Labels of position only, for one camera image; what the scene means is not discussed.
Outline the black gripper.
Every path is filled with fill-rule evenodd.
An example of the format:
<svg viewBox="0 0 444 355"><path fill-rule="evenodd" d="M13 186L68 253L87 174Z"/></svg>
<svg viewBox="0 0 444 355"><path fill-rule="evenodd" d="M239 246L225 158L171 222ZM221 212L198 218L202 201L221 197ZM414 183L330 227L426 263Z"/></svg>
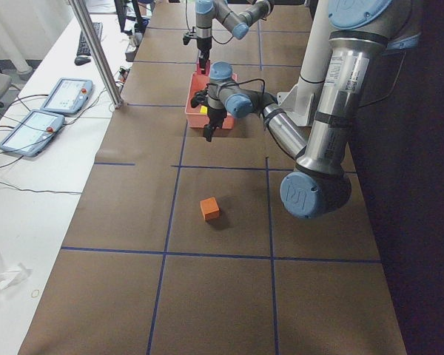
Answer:
<svg viewBox="0 0 444 355"><path fill-rule="evenodd" d="M211 142L216 128L223 127L223 122L225 120L225 109L209 107L208 118L209 124L206 124L203 128L203 137L207 142Z"/></svg>
<svg viewBox="0 0 444 355"><path fill-rule="evenodd" d="M200 50L198 56L198 63L203 66L209 60L210 50L212 49L212 37L201 38L197 37L197 48Z"/></svg>

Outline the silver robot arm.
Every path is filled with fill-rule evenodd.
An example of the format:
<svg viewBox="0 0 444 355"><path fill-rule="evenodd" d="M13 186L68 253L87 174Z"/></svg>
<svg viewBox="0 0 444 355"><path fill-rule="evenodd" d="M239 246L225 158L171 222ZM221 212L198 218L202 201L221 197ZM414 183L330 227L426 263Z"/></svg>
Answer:
<svg viewBox="0 0 444 355"><path fill-rule="evenodd" d="M212 49L212 22L217 20L231 36L241 40L258 20L266 18L275 7L274 1L255 1L241 13L234 12L227 1L203 0L195 2L195 39L200 51L198 66L201 73L209 73L209 54Z"/></svg>
<svg viewBox="0 0 444 355"><path fill-rule="evenodd" d="M195 37L200 65L209 76L206 139L224 118L259 115L280 148L295 161L283 179L280 198L295 217L313 218L344 206L351 184L341 164L366 77L387 50L415 47L421 1L319 1L300 77L290 91L271 95L244 89L226 62L209 62L212 24L243 38L269 16L273 1L256 1L241 13L225 1L197 1Z"/></svg>

